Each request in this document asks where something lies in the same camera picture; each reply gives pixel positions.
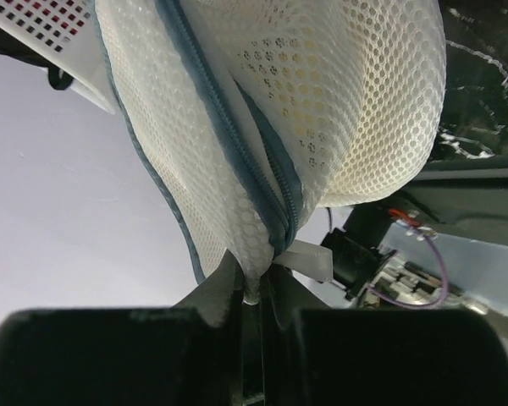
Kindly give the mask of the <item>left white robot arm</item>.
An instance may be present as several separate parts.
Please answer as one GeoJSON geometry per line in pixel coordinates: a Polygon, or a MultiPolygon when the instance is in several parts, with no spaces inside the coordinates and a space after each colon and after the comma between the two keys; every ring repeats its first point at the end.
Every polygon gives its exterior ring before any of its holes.
{"type": "Polygon", "coordinates": [[[427,226],[460,239],[453,277],[463,288],[508,307],[508,156],[429,163],[391,196],[355,204],[343,229],[323,240],[334,253],[334,277],[359,295],[383,255],[391,225],[427,226]]]}

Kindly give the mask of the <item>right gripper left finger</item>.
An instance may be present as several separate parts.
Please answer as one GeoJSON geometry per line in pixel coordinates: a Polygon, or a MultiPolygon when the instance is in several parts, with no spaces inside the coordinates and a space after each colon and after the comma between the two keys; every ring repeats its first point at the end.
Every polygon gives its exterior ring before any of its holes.
{"type": "Polygon", "coordinates": [[[0,405],[239,405],[231,254],[167,308],[30,309],[0,325],[0,405]]]}

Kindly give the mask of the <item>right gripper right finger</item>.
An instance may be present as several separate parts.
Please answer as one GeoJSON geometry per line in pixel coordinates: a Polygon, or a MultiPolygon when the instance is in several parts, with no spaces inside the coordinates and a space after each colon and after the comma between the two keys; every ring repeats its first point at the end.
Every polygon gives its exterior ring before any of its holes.
{"type": "Polygon", "coordinates": [[[333,309],[280,266],[260,294],[269,405],[508,405],[508,357],[479,315],[333,309]]]}

